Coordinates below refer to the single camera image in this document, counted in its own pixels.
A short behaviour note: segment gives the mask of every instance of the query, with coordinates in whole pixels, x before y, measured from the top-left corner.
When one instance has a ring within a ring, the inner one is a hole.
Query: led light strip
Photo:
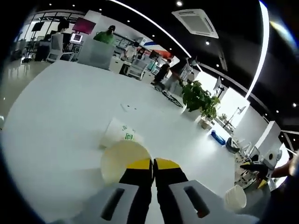
[[[261,70],[263,67],[263,63],[266,58],[267,49],[268,49],[268,43],[269,43],[269,35],[270,35],[270,23],[269,23],[269,15],[267,7],[260,1],[260,7],[262,11],[262,18],[263,18],[263,44],[262,44],[262,51],[261,51],[261,57],[260,61],[258,62],[256,74],[253,77],[252,83],[248,89],[248,92],[246,93],[245,99],[249,97],[251,94],[254,86],[256,85],[257,79],[261,74]]]
[[[116,0],[109,0],[112,1],[116,4],[119,4],[121,6],[124,6],[125,8],[137,13],[138,15],[142,16],[143,18],[145,18],[146,20],[148,20],[149,22],[151,22],[152,24],[154,24],[156,27],[158,27],[160,30],[162,30],[166,35],[168,35],[187,55],[188,57],[191,57],[191,55],[189,54],[189,52],[176,40],[174,39],[173,36],[171,36],[165,29],[163,29],[161,26],[159,26],[156,22],[154,22],[153,20],[151,20],[149,17],[147,17],[146,15],[142,14],[141,12],[137,11],[136,9],[133,9],[130,6],[127,6],[126,4],[116,1]]]

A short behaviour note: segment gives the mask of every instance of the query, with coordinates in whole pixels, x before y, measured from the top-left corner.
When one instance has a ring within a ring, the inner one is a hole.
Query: floor
[[[47,62],[34,61],[21,63],[20,59],[5,66],[0,87],[0,128],[23,89],[49,65]]]

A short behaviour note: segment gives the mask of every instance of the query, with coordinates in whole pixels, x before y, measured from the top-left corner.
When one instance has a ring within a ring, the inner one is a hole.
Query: white paper cup
[[[137,142],[122,140],[107,148],[101,158],[101,172],[106,185],[117,183],[127,165],[151,158],[145,147]]]
[[[131,140],[141,144],[143,143],[143,137],[138,135],[133,128],[125,125],[118,119],[113,118],[100,140],[100,146],[111,147],[114,143],[120,140]]]
[[[239,185],[235,185],[225,194],[224,207],[229,210],[239,211],[240,209],[245,208],[246,203],[246,194],[243,188]]]

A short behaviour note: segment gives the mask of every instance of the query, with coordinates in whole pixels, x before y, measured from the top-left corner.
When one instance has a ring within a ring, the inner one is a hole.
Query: office chair
[[[56,60],[71,61],[73,52],[63,52],[63,34],[57,33],[51,36],[50,53],[47,62],[53,63]]]
[[[80,50],[78,63],[109,70],[114,49],[111,44],[87,38]]]
[[[127,71],[127,76],[141,80],[148,65],[149,64],[143,60],[134,60]]]

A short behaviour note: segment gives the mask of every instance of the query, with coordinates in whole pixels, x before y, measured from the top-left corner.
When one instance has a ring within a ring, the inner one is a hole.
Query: white table
[[[75,215],[103,187],[98,146],[112,117],[141,134],[153,158],[177,162],[190,180],[224,196],[234,185],[234,156],[181,112],[148,84],[57,61],[12,106],[3,153],[17,188],[46,222]],[[163,223],[152,192],[146,222]]]

